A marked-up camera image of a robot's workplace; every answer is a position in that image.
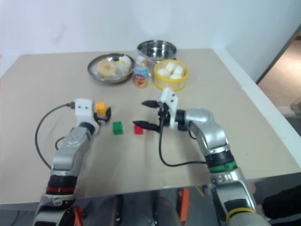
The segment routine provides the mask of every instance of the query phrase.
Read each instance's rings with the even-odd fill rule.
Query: metal plate
[[[98,72],[99,62],[101,62],[103,60],[119,61],[120,58],[123,56],[127,56],[131,59],[131,66],[130,66],[130,69],[128,70],[127,75],[123,75],[123,76],[119,76],[119,77],[117,77],[117,76],[104,77]],[[119,82],[125,81],[131,77],[131,74],[133,73],[134,65],[135,65],[135,61],[129,55],[121,54],[121,53],[110,53],[110,54],[106,54],[106,55],[101,55],[101,56],[95,58],[94,60],[92,60],[88,65],[88,72],[92,76],[92,78],[94,78],[97,81],[102,81],[105,83],[119,83]]]

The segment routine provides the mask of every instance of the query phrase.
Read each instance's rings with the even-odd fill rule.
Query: white wall
[[[300,23],[300,8],[300,0],[2,0],[3,62],[164,39],[226,47],[256,80]]]

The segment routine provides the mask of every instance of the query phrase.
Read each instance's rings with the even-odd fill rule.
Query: yellow block
[[[98,102],[95,105],[96,108],[96,112],[98,115],[104,116],[105,112],[107,110],[106,106],[105,106],[105,102]]]

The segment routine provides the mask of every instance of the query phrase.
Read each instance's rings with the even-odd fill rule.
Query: green block
[[[123,134],[122,122],[121,121],[113,122],[113,133],[115,135]]]

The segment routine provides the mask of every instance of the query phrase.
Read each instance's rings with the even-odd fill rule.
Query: bottle label
[[[149,82],[149,72],[148,70],[138,70],[134,69],[134,84],[137,87],[146,87]]]

